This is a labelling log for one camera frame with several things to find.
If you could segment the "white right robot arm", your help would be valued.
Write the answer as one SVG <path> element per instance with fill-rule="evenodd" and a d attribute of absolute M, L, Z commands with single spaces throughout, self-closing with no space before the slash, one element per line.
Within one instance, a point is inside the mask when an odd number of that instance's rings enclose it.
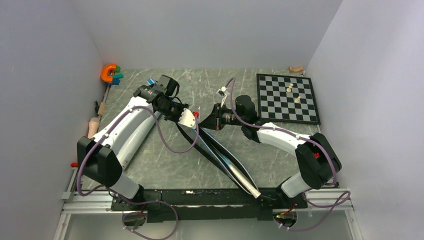
<path fill-rule="evenodd" d="M 246 138 L 274 146 L 296 158 L 299 172 L 276 189 L 275 200 L 282 208 L 289 207 L 303 192 L 321 189 L 342 169 L 339 158 L 323 134 L 300 134 L 267 122 L 258 116 L 256 106 L 248 95 L 238 96 L 233 109 L 216 103 L 201 124 L 203 128 L 215 131 L 226 125 L 241 126 Z"/>

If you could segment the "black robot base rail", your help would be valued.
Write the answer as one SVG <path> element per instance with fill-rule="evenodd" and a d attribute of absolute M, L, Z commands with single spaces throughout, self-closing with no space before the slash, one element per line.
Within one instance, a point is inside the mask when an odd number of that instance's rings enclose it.
<path fill-rule="evenodd" d="M 308 207 L 301 194 L 288 198 L 280 196 L 274 188 L 262 187 L 259 191 L 261 195 L 254 198 L 238 188 L 145 189 L 147 204 L 134 205 L 115 196 L 110 209 L 114 212 L 144 211 L 148 223 L 162 223 L 173 220 L 271 221 L 279 213 Z"/>

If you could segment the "blue badminton racket front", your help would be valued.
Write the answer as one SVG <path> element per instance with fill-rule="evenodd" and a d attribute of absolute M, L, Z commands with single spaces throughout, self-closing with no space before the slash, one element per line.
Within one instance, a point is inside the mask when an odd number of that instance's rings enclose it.
<path fill-rule="evenodd" d="M 225 165 L 229 168 L 229 172 L 233 175 L 236 181 L 246 190 L 247 193 L 257 199 L 261 193 L 259 190 L 249 182 L 248 178 L 242 174 L 242 172 L 234 166 L 229 160 L 224 160 Z"/>

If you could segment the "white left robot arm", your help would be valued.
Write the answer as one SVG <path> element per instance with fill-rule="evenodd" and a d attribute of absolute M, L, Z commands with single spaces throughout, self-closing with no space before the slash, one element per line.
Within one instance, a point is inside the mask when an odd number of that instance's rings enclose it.
<path fill-rule="evenodd" d="M 156 83 L 137 88 L 126 107 L 105 128 L 92 137 L 79 139 L 76 189 L 81 196 L 91 194 L 82 190 L 82 176 L 86 176 L 120 195 L 129 209 L 137 210 L 143 205 L 144 187 L 125 174 L 118 154 L 144 122 L 159 122 L 157 113 L 167 121 L 199 130 L 199 113 L 176 99 L 179 89 L 175 79 L 163 74 Z"/>

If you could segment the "blue racket carry bag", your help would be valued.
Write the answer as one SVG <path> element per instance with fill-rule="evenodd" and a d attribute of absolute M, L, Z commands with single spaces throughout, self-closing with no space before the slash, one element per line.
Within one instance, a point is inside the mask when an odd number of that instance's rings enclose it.
<path fill-rule="evenodd" d="M 190 143 L 195 144 L 194 148 L 205 158 L 207 158 L 212 164 L 214 164 L 219 170 L 221 170 L 227 177 L 230 178 L 230 180 L 233 181 L 233 183 L 240 188 L 241 190 L 245 191 L 243 187 L 237 182 L 237 180 L 233 177 L 233 175 L 230 173 L 229 168 L 226 166 L 224 160 L 229 160 L 235 167 L 237 167 L 241 173 L 247 177 L 249 182 L 253 184 L 254 187 L 256 187 L 258 190 L 258 186 L 253 180 L 252 176 L 249 174 L 245 166 L 241 163 L 241 161 L 238 160 L 226 147 L 224 147 L 218 140 L 215 139 L 215 137 L 208 132 L 207 130 L 200 128 L 198 131 L 193 130 L 193 132 L 198 135 L 197 141 L 194 141 L 192 137 L 188 135 L 184 131 L 184 129 L 177 125 L 177 129 L 180 131 L 182 136 Z"/>

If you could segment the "white shuttlecock tube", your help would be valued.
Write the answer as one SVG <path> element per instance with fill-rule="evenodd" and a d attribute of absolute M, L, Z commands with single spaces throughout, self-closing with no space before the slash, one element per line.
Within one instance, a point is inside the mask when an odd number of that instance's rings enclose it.
<path fill-rule="evenodd" d="M 155 123 L 156 122 L 154 117 L 149 116 L 135 129 L 135 131 L 129 136 L 124 145 L 121 147 L 117 158 L 121 163 L 123 170 L 127 168 L 136 151 L 139 149 Z"/>

